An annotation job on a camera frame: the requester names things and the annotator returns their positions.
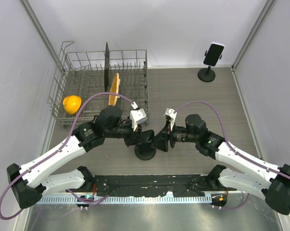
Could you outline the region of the lavender smartphone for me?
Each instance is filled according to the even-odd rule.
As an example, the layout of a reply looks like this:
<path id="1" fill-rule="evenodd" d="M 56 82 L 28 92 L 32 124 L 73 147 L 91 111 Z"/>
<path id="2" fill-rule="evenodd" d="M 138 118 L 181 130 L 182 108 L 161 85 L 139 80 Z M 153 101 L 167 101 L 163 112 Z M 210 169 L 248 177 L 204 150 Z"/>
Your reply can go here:
<path id="1" fill-rule="evenodd" d="M 205 52 L 203 64 L 207 66 L 216 66 L 218 60 L 221 59 L 224 48 L 224 44 L 212 42 L 209 49 Z"/>

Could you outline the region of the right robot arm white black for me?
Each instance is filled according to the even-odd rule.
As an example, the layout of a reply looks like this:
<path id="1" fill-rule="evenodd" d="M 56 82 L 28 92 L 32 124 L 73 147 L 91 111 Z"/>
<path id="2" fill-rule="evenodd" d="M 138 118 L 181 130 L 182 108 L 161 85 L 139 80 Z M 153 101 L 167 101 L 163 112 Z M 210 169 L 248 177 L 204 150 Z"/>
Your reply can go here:
<path id="1" fill-rule="evenodd" d="M 185 126 L 176 126 L 166 116 L 166 125 L 155 136 L 152 147 L 167 152 L 177 142 L 190 142 L 204 156 L 226 163 L 238 172 L 222 165 L 209 173 L 208 184 L 213 190 L 222 187 L 247 192 L 264 200 L 276 212 L 290 214 L 290 165 L 278 166 L 252 156 L 224 137 L 208 130 L 198 114 L 188 115 Z"/>

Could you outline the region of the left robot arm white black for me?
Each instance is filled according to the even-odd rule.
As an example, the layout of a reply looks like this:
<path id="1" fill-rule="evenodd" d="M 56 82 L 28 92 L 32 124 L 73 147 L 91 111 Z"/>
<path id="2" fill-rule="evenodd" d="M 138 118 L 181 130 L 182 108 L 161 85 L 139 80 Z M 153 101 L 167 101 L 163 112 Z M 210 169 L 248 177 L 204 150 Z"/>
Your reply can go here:
<path id="1" fill-rule="evenodd" d="M 44 195 L 68 189 L 88 192 L 94 178 L 86 167 L 78 167 L 66 174 L 53 172 L 95 147 L 106 138 L 123 139 L 126 146 L 135 147 L 135 155 L 141 160 L 150 160 L 156 150 L 152 129 L 143 131 L 141 123 L 147 117 L 143 109 L 132 110 L 127 119 L 121 118 L 122 111 L 116 106 L 107 106 L 94 119 L 78 125 L 70 137 L 39 158 L 21 166 L 7 167 L 8 181 L 21 209 L 36 204 Z"/>

